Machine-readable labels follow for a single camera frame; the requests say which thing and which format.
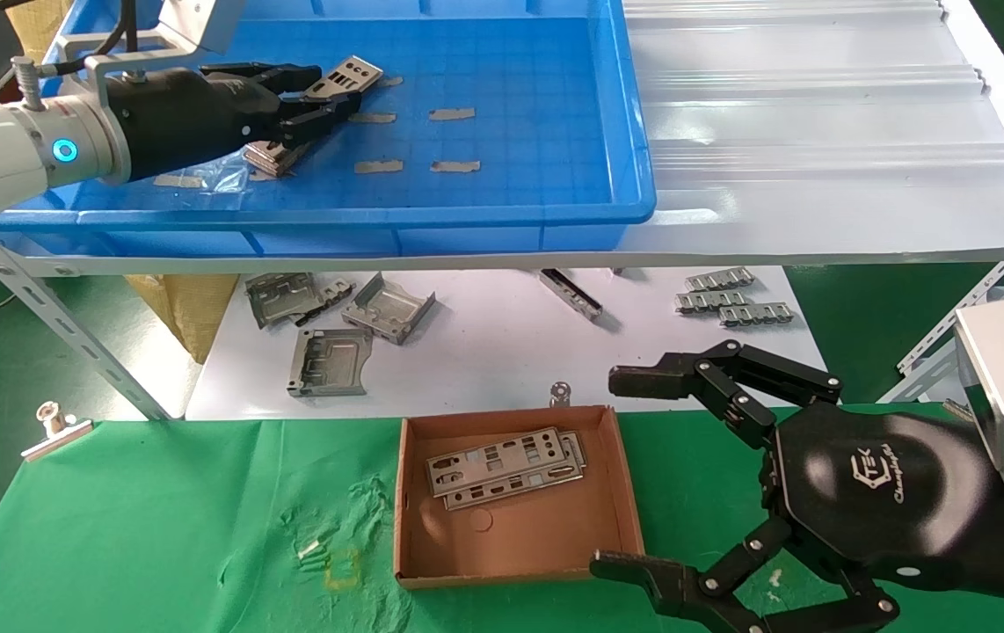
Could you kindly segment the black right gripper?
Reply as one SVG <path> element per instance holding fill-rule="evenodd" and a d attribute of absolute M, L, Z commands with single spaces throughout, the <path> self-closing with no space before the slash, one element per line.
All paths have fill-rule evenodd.
<path fill-rule="evenodd" d="M 751 391 L 806 408 L 776 426 Z M 592 576 L 640 586 L 658 615 L 711 632 L 878 632 L 900 607 L 872 578 L 1004 598 L 1004 482 L 977 430 L 911 412 L 845 411 L 831 405 L 841 391 L 825 370 L 736 340 L 612 367 L 616 397 L 695 399 L 748 447 L 772 440 L 768 488 L 787 520 L 768 518 L 706 571 L 595 550 Z M 788 545 L 845 598 L 768 615 L 747 608 L 738 589 Z"/>

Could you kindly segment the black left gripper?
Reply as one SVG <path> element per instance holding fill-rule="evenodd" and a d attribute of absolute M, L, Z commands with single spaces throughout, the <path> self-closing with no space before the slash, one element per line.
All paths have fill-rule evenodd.
<path fill-rule="evenodd" d="M 362 93 L 281 100 L 323 76 L 318 65 L 229 62 L 162 69 L 144 83 L 112 80 L 108 107 L 126 139 L 126 181 L 162 175 L 269 139 L 294 149 L 325 137 L 359 111 Z"/>

